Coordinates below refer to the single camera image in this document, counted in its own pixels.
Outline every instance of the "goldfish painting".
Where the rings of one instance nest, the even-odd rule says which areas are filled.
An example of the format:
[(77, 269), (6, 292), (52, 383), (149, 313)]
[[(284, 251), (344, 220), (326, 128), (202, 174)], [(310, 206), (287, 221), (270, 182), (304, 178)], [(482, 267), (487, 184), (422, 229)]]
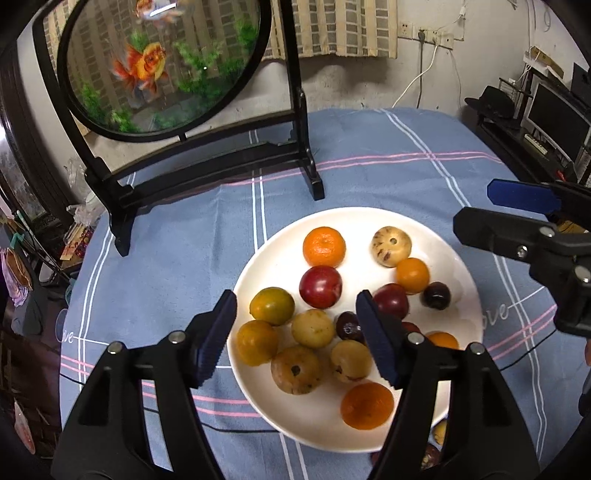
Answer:
[(131, 45), (126, 47), (126, 65), (117, 59), (113, 59), (112, 73), (124, 82), (125, 87), (132, 92), (136, 89), (148, 90), (156, 94), (156, 80), (167, 79), (164, 71), (166, 64), (166, 51), (160, 42), (150, 43), (140, 53)]
[(140, 20), (154, 22), (160, 27), (175, 23), (189, 6), (189, 0), (137, 0), (135, 14)]

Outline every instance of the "white stripe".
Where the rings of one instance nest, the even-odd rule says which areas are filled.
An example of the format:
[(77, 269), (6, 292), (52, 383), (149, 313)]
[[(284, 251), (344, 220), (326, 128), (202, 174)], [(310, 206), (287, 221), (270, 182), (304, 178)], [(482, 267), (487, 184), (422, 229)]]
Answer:
[[(405, 135), (407, 135), (407, 136), (409, 136), (409, 134), (412, 135), (412, 137), (414, 137), (414, 138), (411, 138), (411, 137), (409, 137), (409, 138), (411, 138), (411, 140), (413, 141), (413, 143), (416, 146), (418, 146), (419, 149), (423, 153), (425, 153), (425, 154), (430, 153), (431, 155), (433, 155), (433, 152), (431, 152), (431, 150), (429, 149), (429, 147), (416, 134), (416, 132), (414, 132), (408, 125), (406, 125), (405, 123), (403, 123), (403, 121), (400, 120), (396, 116), (396, 114), (390, 113), (390, 112), (388, 112), (388, 111), (386, 111), (384, 109), (382, 109), (382, 112), (384, 112), (386, 114), (386, 116), (388, 117), (388, 119), (396, 127), (398, 127), (398, 129), (401, 130)], [(441, 163), (439, 160), (437, 160), (436, 162), (434, 162), (432, 160), (431, 163), (433, 163), (434, 166), (436, 166), (435, 163), (439, 164), (439, 167), (441, 168), (441, 170), (439, 168), (437, 168), (437, 166), (436, 166), (436, 170), (437, 170), (437, 172), (439, 174), (441, 174), (441, 171), (443, 171), (445, 173), (442, 176), (446, 179), (447, 186), (450, 189), (450, 191), (454, 194), (454, 197), (456, 197), (456, 200), (458, 201), (458, 203), (460, 205), (462, 205), (462, 206), (471, 206), (470, 205), (470, 202), (468, 201), (468, 199), (466, 198), (466, 196), (463, 194), (462, 190), (460, 189), (459, 185), (457, 184), (456, 179), (447, 171), (447, 169), (445, 168), (445, 166), (443, 165), (443, 163)], [(519, 295), (517, 295), (517, 290), (515, 288), (515, 284), (513, 283), (513, 279), (511, 277), (511, 273), (509, 272), (509, 269), (506, 267), (506, 263), (505, 263), (505, 270), (506, 270), (507, 278), (508, 278), (509, 282), (511, 283), (511, 285), (513, 286), (513, 289), (515, 291), (515, 296), (517, 298), (517, 302), (515, 301), (515, 299), (513, 298), (512, 294), (511, 294), (511, 290), (509, 288), (509, 285), (507, 285), (507, 282), (506, 282), (505, 277), (503, 275), (503, 272), (501, 270), (501, 266), (499, 265), (498, 257), (496, 255), (494, 255), (494, 254), (493, 254), (493, 257), (495, 259), (496, 269), (498, 270), (499, 275), (501, 276), (501, 280), (503, 282), (503, 285), (505, 286), (505, 290), (507, 292), (507, 295), (509, 295), (509, 298), (511, 299), (511, 301), (513, 303), (519, 303), (519, 306), (521, 306), (521, 309), (525, 313), (525, 309), (524, 309), (523, 305), (521, 304), (521, 301), (519, 301)], [(521, 324), (521, 327), (522, 328), (525, 328), (525, 323), (524, 323), (523, 318), (521, 316), (521, 312), (519, 312), (519, 309), (517, 309), (517, 312), (518, 312), (518, 317), (519, 317), (519, 322)], [(527, 321), (528, 321), (528, 324), (529, 324), (530, 323), (530, 320), (529, 320), (529, 317), (527, 317), (527, 314), (526, 314), (526, 318), (527, 318)], [(525, 347), (526, 347), (526, 349), (529, 349), (530, 348), (528, 346), (528, 342), (527, 341), (525, 342)], [(543, 392), (542, 392), (542, 389), (540, 387), (540, 382), (539, 382), (539, 377), (540, 377), (540, 363), (538, 361), (538, 356), (537, 356), (537, 353), (536, 353), (535, 350), (534, 350), (533, 354), (534, 354), (534, 358), (535, 358), (535, 366), (534, 366), (534, 360), (532, 358), (532, 352), (530, 352), (528, 354), (528, 357), (530, 359), (530, 364), (531, 364), (531, 372), (532, 372), (531, 382), (532, 382), (532, 392), (533, 392), (533, 395), (534, 395), (535, 409), (536, 409), (536, 412), (538, 414), (538, 418), (540, 420), (540, 430), (538, 432), (538, 443), (536, 445), (536, 452), (538, 453), (538, 458), (539, 458), (540, 455), (541, 455), (541, 449), (538, 450), (538, 448), (540, 447), (540, 436), (543, 433), (542, 438), (543, 439), (545, 438), (545, 431), (546, 431), (546, 428), (547, 428), (547, 418), (546, 418), (546, 414), (545, 414), (545, 411), (544, 411), (544, 396), (543, 396)], [(534, 382), (534, 379), (536, 377), (538, 378), (537, 385)], [(540, 407), (539, 408), (538, 408), (538, 398), (537, 398), (538, 395), (536, 394), (536, 387), (537, 387), (537, 390), (538, 390), (538, 392), (540, 394)], [(542, 415), (544, 417), (544, 420), (542, 420), (542, 416), (540, 415), (540, 409), (542, 411)]]
[[(96, 257), (96, 262), (95, 262), (95, 266), (92, 268), (92, 272), (90, 274), (90, 279), (88, 281), (88, 285), (86, 286), (86, 293), (84, 295), (84, 303), (82, 304), (82, 319), (80, 321), (80, 331), (78, 332), (78, 361), (80, 361), (82, 359), (82, 353), (81, 353), (81, 347), (83, 345), (84, 342), (80, 342), (80, 337), (82, 337), (82, 330), (84, 329), (84, 325), (86, 323), (86, 305), (88, 302), (88, 294), (90, 293), (90, 286), (92, 285), (92, 281), (94, 280), (94, 276), (95, 276), (95, 272), (96, 272), (96, 267), (99, 265), (99, 261), (100, 258), (102, 257), (104, 251), (105, 251), (105, 245), (106, 245), (106, 241), (107, 238), (109, 238), (109, 234), (111, 232), (111, 228), (109, 227), (109, 225), (107, 225), (107, 231), (105, 233), (105, 238), (103, 239), (103, 245), (100, 249), (100, 254), (98, 257)], [(82, 381), (82, 373), (78, 372), (78, 382)], [(78, 391), (82, 391), (82, 385), (78, 385)]]
[[(512, 302), (515, 302), (515, 299), (513, 298), (513, 295), (511, 294), (511, 290), (509, 288), (509, 285), (507, 285), (507, 281), (505, 280), (505, 276), (502, 274), (501, 272), (501, 265), (499, 263), (499, 257), (497, 257), (495, 254), (493, 254), (493, 258), (495, 259), (495, 265), (497, 267), (497, 270), (499, 271), (499, 273), (501, 274), (501, 280), (503, 281), (503, 285), (505, 286), (505, 290), (507, 292), (507, 295), (509, 295), (509, 298), (511, 299)], [(517, 316), (519, 317), (519, 323), (521, 325), (521, 328), (525, 328), (525, 323), (523, 321), (523, 318), (521, 316), (521, 312), (519, 311), (519, 309), (515, 309), (517, 311)], [(523, 337), (527, 336), (527, 331), (523, 332)], [(529, 350), (530, 349), (530, 343), (528, 340), (526, 340), (524, 342), (525, 345), (525, 349)], [(540, 432), (543, 429), (543, 421), (542, 421), (542, 416), (540, 414), (540, 408), (538, 406), (538, 395), (536, 394), (536, 388), (535, 388), (535, 364), (534, 364), (534, 359), (531, 355), (531, 353), (529, 353), (529, 355), (527, 356), (530, 360), (530, 365), (531, 365), (531, 388), (532, 388), (532, 392), (534, 394), (534, 405), (535, 405), (535, 412), (538, 415), (538, 419), (540, 421), (540, 430), (538, 431), (538, 441), (536, 442), (536, 446), (535, 446), (535, 452), (536, 454), (538, 453), (538, 443), (540, 441)]]
[(531, 297), (533, 297), (535, 294), (541, 292), (542, 290), (544, 290), (546, 287), (540, 287), (538, 288), (538, 290), (536, 290), (535, 292), (530, 293), (527, 297), (523, 297), (520, 301), (518, 301), (517, 303), (512, 303), (511, 305), (509, 305), (507, 308), (513, 308), (515, 306), (517, 306), (518, 304), (523, 303), (524, 301), (530, 299)]
[(306, 469), (306, 463), (304, 462), (304, 455), (302, 455), (302, 452), (301, 452), (300, 442), (295, 443), (295, 448), (297, 449), (298, 457), (300, 457), (301, 473), (302, 473), (302, 475), (304, 475), (304, 480), (309, 480), (308, 479), (308, 470)]
[(285, 443), (285, 436), (279, 433), (281, 440), (281, 446), (283, 447), (283, 456), (285, 457), (285, 464), (287, 465), (287, 474), (290, 476), (290, 480), (294, 480), (294, 471), (291, 469), (290, 453), (287, 451), (287, 444)]
[[(135, 172), (131, 176), (131, 179), (128, 182), (128, 184), (131, 185), (131, 186), (133, 186), (134, 180), (135, 180)], [(109, 243), (107, 245), (107, 249), (106, 249), (105, 255), (101, 259), (101, 255), (103, 254), (103, 250), (105, 248), (105, 241), (106, 241), (107, 237), (109, 237), (109, 234), (111, 235), (111, 238), (109, 239)], [(107, 227), (107, 233), (106, 233), (105, 238), (103, 240), (103, 247), (102, 247), (102, 249), (100, 251), (99, 258), (96, 259), (96, 263), (95, 263), (95, 266), (93, 268), (93, 274), (94, 274), (94, 272), (96, 270), (96, 267), (97, 267), (97, 265), (99, 263), (99, 260), (100, 260), (99, 270), (98, 270), (98, 272), (96, 274), (95, 283), (94, 283), (94, 285), (92, 287), (92, 293), (91, 293), (91, 296), (90, 296), (90, 304), (88, 305), (88, 316), (87, 316), (87, 319), (86, 319), (86, 329), (85, 329), (83, 340), (86, 340), (86, 335), (88, 334), (88, 327), (90, 325), (90, 314), (91, 314), (91, 311), (92, 311), (92, 301), (93, 301), (94, 296), (95, 296), (96, 285), (97, 285), (97, 283), (99, 281), (100, 272), (101, 272), (101, 270), (103, 268), (103, 264), (105, 263), (105, 259), (106, 259), (107, 255), (109, 254), (109, 249), (111, 248), (112, 238), (113, 238), (113, 234), (111, 233), (111, 228), (110, 227)], [(90, 281), (89, 284), (88, 284), (88, 286), (86, 287), (86, 295), (85, 295), (85, 299), (84, 299), (84, 306), (83, 306), (83, 313), (82, 313), (82, 325), (80, 325), (80, 332), (78, 334), (79, 336), (82, 335), (82, 327), (83, 327), (83, 324), (84, 324), (84, 313), (85, 313), (85, 310), (86, 310), (86, 302), (87, 302), (87, 299), (88, 299), (88, 292), (89, 292), (89, 288), (90, 288), (91, 283), (92, 282)], [(78, 340), (78, 361), (80, 361), (80, 340)], [(82, 361), (84, 363), (86, 363), (86, 341), (83, 341), (82, 342)], [(85, 372), (84, 373), (84, 376), (85, 376), (84, 377), (84, 381), (86, 381), (87, 374), (86, 374), (86, 366), (85, 365), (83, 365), (83, 370)], [(78, 373), (78, 378), (79, 378), (79, 380), (82, 380), (82, 377), (81, 377), (80, 372)], [(82, 385), (78, 385), (78, 388), (79, 388), (79, 391), (82, 391)]]
[[(94, 299), (95, 299), (96, 286), (99, 284), (100, 272), (102, 272), (103, 265), (105, 265), (105, 260), (109, 256), (109, 250), (111, 249), (111, 245), (113, 244), (114, 239), (115, 239), (115, 236), (113, 234), (111, 234), (111, 238), (109, 239), (109, 242), (107, 243), (107, 250), (106, 250), (102, 260), (100, 261), (100, 266), (99, 266), (99, 269), (96, 273), (95, 284), (92, 286), (92, 294), (90, 295), (90, 303), (88, 305), (88, 318), (86, 319), (86, 329), (84, 331), (84, 338), (85, 339), (86, 339), (86, 336), (88, 335), (88, 327), (90, 326), (90, 315), (92, 312), (92, 303), (94, 302)], [(82, 361), (84, 363), (86, 363), (86, 344), (85, 343), (82, 343)], [(86, 382), (86, 377), (87, 377), (87, 375), (86, 375), (86, 369), (85, 369), (85, 376), (84, 376), (85, 382)]]
[[(511, 288), (513, 289), (513, 293), (515, 294), (515, 298), (516, 298), (516, 303), (519, 305), (519, 307), (521, 308), (521, 311), (523, 312), (523, 315), (525, 317), (525, 321), (527, 322), (527, 325), (531, 324), (530, 321), (530, 317), (529, 315), (527, 315), (527, 312), (525, 311), (525, 307), (523, 306), (523, 304), (520, 302), (519, 300), (519, 294), (517, 293), (517, 288), (515, 288), (515, 283), (513, 282), (513, 279), (511, 278), (511, 274), (509, 273), (509, 268), (507, 267), (507, 261), (504, 257), (501, 258), (501, 261), (503, 262), (503, 266), (505, 267), (505, 271), (507, 273), (507, 278), (509, 279), (509, 283), (511, 284)], [(523, 337), (526, 336), (526, 330), (523, 332)], [(535, 347), (535, 342), (534, 342), (534, 337), (532, 337), (530, 339), (531, 341), (531, 348)], [(538, 452), (538, 458), (542, 457), (542, 450), (544, 449), (544, 440), (546, 437), (546, 430), (548, 427), (548, 419), (546, 418), (546, 413), (544, 411), (544, 397), (542, 396), (542, 388), (540, 385), (540, 360), (538, 359), (538, 352), (537, 350), (533, 351), (534, 354), (534, 361), (535, 361), (535, 365), (537, 367), (537, 371), (536, 371), (536, 382), (537, 382), (537, 387), (538, 387), (538, 391), (540, 392), (540, 410), (542, 411), (542, 416), (544, 417), (544, 428), (543, 430), (540, 429), (540, 431), (538, 432), (538, 440), (536, 443), (536, 451)]]
[(99, 345), (109, 345), (107, 342), (99, 342), (98, 340), (89, 340), (88, 338), (75, 337), (75, 336), (72, 336), (72, 338), (75, 340), (80, 340), (82, 342), (98, 343)]
[[(248, 139), (252, 145), (252, 132), (248, 132)], [(255, 253), (258, 252), (258, 234), (256, 232), (256, 194), (255, 194), (255, 172), (252, 171), (252, 178), (251, 178), (251, 188), (252, 188), (252, 235), (255, 241)]]
[(265, 192), (262, 188), (262, 168), (259, 168), (259, 187), (261, 188), (261, 217), (262, 217), (262, 238), (267, 241), (267, 221), (265, 220)]
[[(252, 135), (248, 132), (248, 138), (252, 144)], [(255, 139), (258, 143), (258, 133), (255, 130)], [(255, 203), (255, 196), (254, 196), (254, 176), (252, 182), (252, 220), (253, 224), (256, 224), (256, 203)], [(261, 189), (261, 220), (262, 220), (262, 238), (263, 243), (267, 241), (267, 220), (265, 218), (265, 191), (262, 187), (262, 169), (259, 169), (259, 187)], [(255, 252), (257, 249), (257, 238), (256, 238), (256, 226), (254, 230), (254, 237), (255, 237)], [(294, 472), (291, 468), (291, 461), (290, 461), (290, 454), (287, 451), (287, 444), (285, 442), (285, 436), (282, 433), (279, 433), (279, 438), (281, 439), (281, 446), (283, 447), (283, 455), (285, 457), (285, 464), (287, 465), (287, 473), (290, 477), (290, 480), (294, 480)], [(299, 442), (295, 442), (295, 448), (297, 449), (298, 456), (300, 457), (300, 466), (301, 472), (304, 475), (304, 480), (308, 480), (308, 472), (306, 470), (306, 464), (304, 463), (304, 456), (301, 454), (301, 448)]]

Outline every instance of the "screw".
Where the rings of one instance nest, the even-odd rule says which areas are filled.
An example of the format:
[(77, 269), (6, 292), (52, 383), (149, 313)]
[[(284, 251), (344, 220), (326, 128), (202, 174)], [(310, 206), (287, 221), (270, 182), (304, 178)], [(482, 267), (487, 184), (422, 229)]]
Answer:
[(183, 343), (186, 337), (185, 332), (182, 330), (175, 330), (168, 334), (168, 341), (170, 343)]
[(418, 332), (410, 332), (407, 335), (407, 339), (413, 345), (420, 345), (421, 343), (423, 343), (425, 341), (425, 337)]
[(472, 353), (475, 353), (477, 355), (482, 355), (484, 352), (486, 352), (486, 348), (484, 348), (484, 345), (478, 342), (471, 343), (470, 350), (472, 351)]
[(591, 281), (591, 272), (588, 268), (577, 265), (574, 268), (574, 274), (577, 275), (577, 278), (583, 283), (589, 283)]
[(519, 258), (525, 258), (527, 256), (527, 247), (525, 245), (520, 245), (517, 248), (517, 256)]
[(115, 355), (116, 353), (119, 353), (121, 350), (123, 350), (123, 343), (121, 342), (112, 342), (107, 347), (107, 351), (111, 355)]
[(549, 226), (540, 227), (540, 233), (544, 236), (549, 237), (549, 238), (552, 238), (554, 235), (556, 235), (556, 232), (554, 232), (554, 229), (551, 229)]

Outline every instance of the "computer monitor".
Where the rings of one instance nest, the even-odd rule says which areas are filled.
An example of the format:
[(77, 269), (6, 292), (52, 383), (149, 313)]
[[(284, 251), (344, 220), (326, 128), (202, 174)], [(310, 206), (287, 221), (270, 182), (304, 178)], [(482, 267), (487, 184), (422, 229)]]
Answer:
[(576, 161), (581, 148), (589, 143), (591, 123), (563, 97), (538, 83), (527, 120), (566, 158)]

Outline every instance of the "white plate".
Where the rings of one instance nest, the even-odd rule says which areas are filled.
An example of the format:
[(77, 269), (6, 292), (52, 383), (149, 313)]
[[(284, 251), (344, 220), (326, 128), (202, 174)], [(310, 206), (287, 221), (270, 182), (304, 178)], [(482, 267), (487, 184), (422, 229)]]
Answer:
[[(423, 307), (418, 295), (409, 297), (410, 313), (405, 320), (415, 323), (423, 333), (451, 333), (462, 349), (471, 342), (482, 341), (482, 310), (474, 281), (454, 250), (424, 225), (394, 212), (365, 207), (326, 210), (288, 225), (253, 255), (238, 278), (234, 288), (238, 316), (228, 339), (228, 352), (238, 385), (255, 410), (277, 430), (305, 445), (332, 452), (375, 452), (384, 444), (392, 418), (369, 431), (355, 430), (341, 419), (340, 402), (352, 386), (339, 382), (329, 371), (329, 352), (338, 338), (319, 351), (325, 362), (325, 380), (307, 395), (289, 395), (279, 390), (271, 377), (269, 364), (244, 365), (237, 357), (233, 340), (238, 329), (252, 320), (248, 312), (250, 301), (263, 288), (281, 287), (290, 292), (295, 299), (296, 313), (311, 308), (303, 302), (298, 289), (301, 276), (309, 268), (302, 255), (302, 243), (306, 235), (319, 226), (337, 229), (347, 245), (345, 260), (338, 267), (343, 278), (343, 293), (336, 305), (326, 311), (331, 317), (345, 310), (355, 311), (355, 299), (360, 291), (373, 292), (394, 281), (394, 270), (380, 266), (370, 252), (374, 233), (387, 225), (409, 234), (413, 241), (411, 256), (427, 264), (432, 281), (446, 283), (452, 292), (452, 305), (442, 312)], [(289, 324), (279, 331), (280, 349), (295, 344)], [(369, 379), (389, 387), (375, 366)], [(433, 424), (447, 413), (449, 389), (448, 382), (439, 384)], [(398, 406), (401, 392), (392, 392)]]

